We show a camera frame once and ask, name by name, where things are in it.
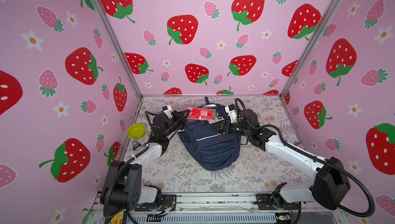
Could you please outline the red small card pack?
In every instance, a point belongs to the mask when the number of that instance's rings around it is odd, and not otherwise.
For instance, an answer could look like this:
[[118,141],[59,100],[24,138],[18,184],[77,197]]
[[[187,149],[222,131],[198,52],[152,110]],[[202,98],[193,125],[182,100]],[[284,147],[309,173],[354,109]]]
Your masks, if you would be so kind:
[[189,112],[187,119],[202,121],[216,120],[216,111],[214,109],[187,107],[186,111]]

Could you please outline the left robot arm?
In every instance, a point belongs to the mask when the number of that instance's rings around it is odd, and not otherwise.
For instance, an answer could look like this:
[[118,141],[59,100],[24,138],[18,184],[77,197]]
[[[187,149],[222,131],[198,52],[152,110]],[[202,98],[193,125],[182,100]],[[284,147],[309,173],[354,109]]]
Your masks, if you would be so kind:
[[144,149],[127,161],[115,160],[110,164],[100,195],[103,215],[107,219],[124,210],[132,211],[138,206],[150,210],[157,210],[162,206],[161,189],[144,185],[142,172],[165,153],[170,139],[184,129],[190,111],[173,111],[170,114],[152,114],[146,111],[145,114],[151,133]]

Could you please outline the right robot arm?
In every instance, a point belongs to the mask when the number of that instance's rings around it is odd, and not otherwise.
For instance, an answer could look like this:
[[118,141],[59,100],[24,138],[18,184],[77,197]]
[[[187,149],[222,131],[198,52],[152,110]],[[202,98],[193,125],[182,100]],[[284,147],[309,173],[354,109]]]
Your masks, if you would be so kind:
[[[341,209],[357,217],[370,217],[375,212],[375,202],[368,189],[349,172],[344,170],[340,160],[326,159],[309,153],[283,138],[282,131],[275,125],[253,126],[243,101],[235,99],[233,110],[228,111],[229,121],[221,121],[213,126],[221,134],[234,134],[247,138],[247,141],[262,151],[274,154],[298,167],[311,178],[310,183],[282,183],[272,192],[271,203],[277,209],[284,209],[296,202],[316,202],[328,210]],[[368,209],[364,212],[353,211],[341,201],[351,189],[353,181],[364,193]]]

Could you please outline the navy blue student backpack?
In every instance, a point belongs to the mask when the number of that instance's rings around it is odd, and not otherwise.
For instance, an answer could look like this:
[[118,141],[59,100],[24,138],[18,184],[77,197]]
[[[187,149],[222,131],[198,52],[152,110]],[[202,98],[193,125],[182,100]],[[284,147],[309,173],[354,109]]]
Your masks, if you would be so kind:
[[220,133],[207,120],[188,119],[178,135],[188,152],[206,170],[227,168],[239,157],[241,137]]

